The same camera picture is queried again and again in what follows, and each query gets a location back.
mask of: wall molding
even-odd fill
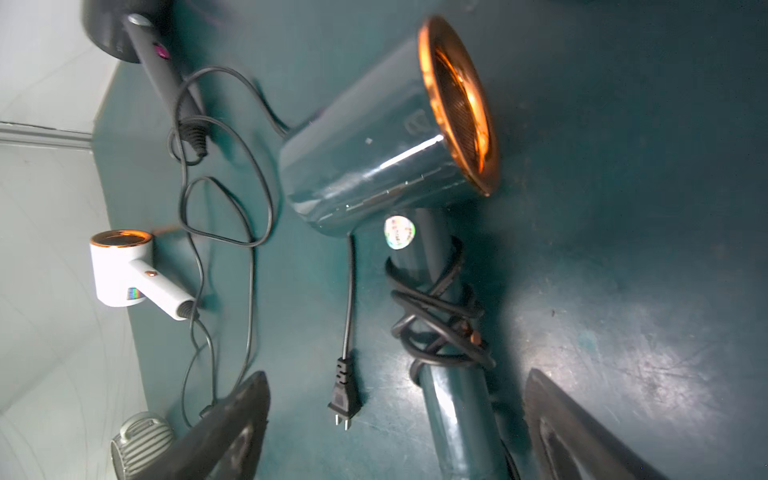
[[[0,144],[90,150],[91,134],[0,122]]]

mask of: two-prong plug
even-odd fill
[[[336,383],[333,385],[332,395],[328,408],[336,414],[336,424],[340,424],[341,419],[344,419],[344,430],[349,430],[349,423],[360,411],[361,406],[352,357],[342,357],[336,361]]]

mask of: copper rim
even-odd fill
[[[457,141],[445,105],[445,95],[441,92],[435,76],[435,63],[438,61],[448,66],[451,75],[461,85],[467,97],[475,127],[476,159],[467,158]],[[498,188],[499,172],[496,133],[488,112],[488,102],[485,100],[485,92],[469,53],[451,25],[443,18],[428,18],[419,30],[419,63],[429,103],[453,160],[462,169],[467,180],[483,195],[489,196]]]
[[[128,243],[125,245],[110,244],[109,240],[115,237],[139,237],[138,242]],[[138,245],[144,245],[145,243],[152,241],[152,234],[143,232],[141,230],[109,230],[106,232],[96,233],[91,237],[91,245],[103,248],[127,248],[136,247]]]

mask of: teal table surface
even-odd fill
[[[502,187],[451,208],[465,279],[488,314],[488,374],[502,435],[536,478],[520,385],[544,370],[671,479],[768,478],[768,8],[761,2],[578,0],[177,0],[169,46],[186,69],[222,64],[257,81],[296,125],[352,84],[429,14],[443,14],[484,82]],[[205,108],[235,127],[280,195],[281,141],[238,83],[207,78]],[[180,169],[170,119],[140,65],[119,67],[94,131],[111,224],[157,234],[156,264],[194,291],[177,226]],[[241,151],[216,146],[213,174],[265,214]],[[256,356],[272,389],[258,478],[439,478],[409,357],[389,335],[401,310],[383,275],[379,226],[359,233],[353,347],[364,406],[344,432],[330,400],[342,345],[346,245],[282,200],[257,252]],[[202,187],[190,222],[241,235]],[[227,392],[246,335],[248,253],[199,240],[202,319]],[[130,308],[149,408],[183,433],[188,325]],[[190,377],[206,405],[207,359]]]

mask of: white hair dryer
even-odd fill
[[[91,237],[96,297],[108,306],[150,299],[174,320],[192,316],[194,299],[152,266],[152,234],[109,230]]]

